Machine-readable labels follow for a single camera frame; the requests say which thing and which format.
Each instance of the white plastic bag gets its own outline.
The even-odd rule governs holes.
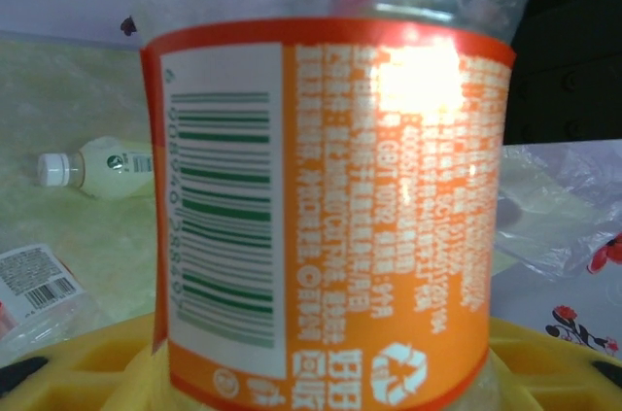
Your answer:
[[[621,229],[622,141],[504,148],[499,251],[568,278]]]

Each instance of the product label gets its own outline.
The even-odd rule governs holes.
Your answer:
[[[511,49],[296,19],[173,33],[143,60],[173,384],[223,410],[463,393],[488,352]]]
[[[82,292],[48,246],[28,246],[0,255],[0,338]]]

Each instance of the white sticker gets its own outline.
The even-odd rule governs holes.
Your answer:
[[[0,337],[83,292],[46,245],[27,246],[0,255]]]

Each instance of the recycling symbol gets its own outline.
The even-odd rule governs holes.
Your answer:
[[[391,372],[392,363],[401,366],[401,370],[411,369],[411,372],[397,377]],[[426,354],[401,343],[393,343],[382,350],[373,359],[371,367],[373,397],[383,404],[392,406],[417,393],[428,377]]]

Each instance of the barcode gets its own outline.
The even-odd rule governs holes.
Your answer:
[[[283,296],[275,291],[283,276],[282,230],[274,218],[282,205],[275,180],[281,158],[272,152],[270,96],[177,94],[170,102],[181,181],[181,198],[169,207],[181,222],[177,318],[221,338],[225,349],[238,345],[234,356],[244,356],[239,345],[250,348],[250,358],[258,350],[285,351]],[[254,362],[231,366],[260,370]],[[285,373],[285,358],[275,373]]]
[[[59,299],[64,299],[76,292],[76,288],[66,278],[59,278],[39,288],[35,288],[25,294],[32,307],[37,310],[44,309],[54,304]]]
[[[134,162],[134,173],[151,173],[154,171],[154,161],[150,156],[135,155],[132,161]]]

